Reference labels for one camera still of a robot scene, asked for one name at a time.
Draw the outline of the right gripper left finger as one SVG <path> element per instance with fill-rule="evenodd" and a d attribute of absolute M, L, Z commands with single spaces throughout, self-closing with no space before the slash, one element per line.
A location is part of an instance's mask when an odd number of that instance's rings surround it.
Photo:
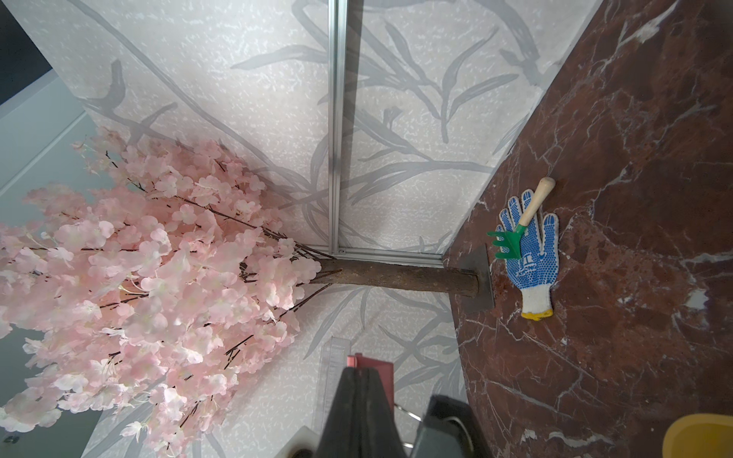
<path fill-rule="evenodd" d="M 331 457 L 404 457 L 379 373 L 345 368 L 329 412 Z"/>

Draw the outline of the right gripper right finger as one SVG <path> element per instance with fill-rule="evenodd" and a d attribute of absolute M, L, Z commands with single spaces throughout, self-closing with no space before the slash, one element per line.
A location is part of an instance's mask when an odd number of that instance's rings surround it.
<path fill-rule="evenodd" d="M 433 395 L 418 427 L 410 457 L 491 458 L 492 452 L 468 404 Z"/>

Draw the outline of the pink binder clip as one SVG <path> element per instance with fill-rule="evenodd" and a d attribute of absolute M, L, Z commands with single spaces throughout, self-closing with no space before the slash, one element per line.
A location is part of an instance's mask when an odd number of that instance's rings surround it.
<path fill-rule="evenodd" d="M 364 356 L 362 353 L 355 353 L 347 356 L 348 368 L 373 368 L 380 377 L 387 403 L 391 411 L 394 411 L 394 365 L 390 362 L 376 360 Z"/>

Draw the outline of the yellow plastic storage tray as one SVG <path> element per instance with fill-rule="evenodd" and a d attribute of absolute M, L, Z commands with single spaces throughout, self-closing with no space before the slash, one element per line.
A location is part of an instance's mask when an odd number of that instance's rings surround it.
<path fill-rule="evenodd" d="M 732 457 L 732 416 L 691 414 L 675 421 L 662 443 L 663 458 Z"/>

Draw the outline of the blue dotted work glove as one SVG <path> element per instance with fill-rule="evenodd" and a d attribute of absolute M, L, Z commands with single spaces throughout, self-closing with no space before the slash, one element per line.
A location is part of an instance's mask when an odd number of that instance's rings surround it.
<path fill-rule="evenodd" d="M 559 274 L 559 218 L 545 213 L 542 223 L 534 216 L 521 239 L 520 259 L 507 259 L 505 267 L 522 296 L 521 316 L 540 321 L 554 314 L 551 287 Z"/>

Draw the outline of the pink blossom artificial tree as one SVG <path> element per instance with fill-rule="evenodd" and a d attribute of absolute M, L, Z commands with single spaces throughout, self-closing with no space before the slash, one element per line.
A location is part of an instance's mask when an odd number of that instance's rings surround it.
<path fill-rule="evenodd" d="M 109 130 L 1 203 L 1 442 L 61 457 L 270 457 L 319 408 L 334 336 L 391 360 L 406 442 L 465 399 L 450 300 L 334 284 L 271 188 L 215 140 Z"/>

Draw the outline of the clear acrylic wall shelf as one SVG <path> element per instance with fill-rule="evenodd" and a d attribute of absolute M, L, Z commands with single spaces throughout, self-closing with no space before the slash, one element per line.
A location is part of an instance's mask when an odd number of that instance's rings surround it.
<path fill-rule="evenodd" d="M 319 360 L 319 378 L 312 424 L 313 431 L 318 435 L 323 433 L 342 372 L 347 366 L 347 357 L 349 357 L 350 353 L 351 341 L 347 339 L 331 338 L 323 345 Z"/>

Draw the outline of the green wooden-handled garden tool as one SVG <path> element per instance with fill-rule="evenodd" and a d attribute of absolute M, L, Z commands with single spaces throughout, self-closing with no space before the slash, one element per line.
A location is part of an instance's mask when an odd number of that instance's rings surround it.
<path fill-rule="evenodd" d="M 544 177 L 538 183 L 530 203 L 525 207 L 521 218 L 513 227 L 513 231 L 494 231 L 487 235 L 494 238 L 492 245 L 499 248 L 496 257 L 502 260 L 521 258 L 521 240 L 527 231 L 531 221 L 538 213 L 539 208 L 549 194 L 555 188 L 555 180 L 551 177 Z"/>

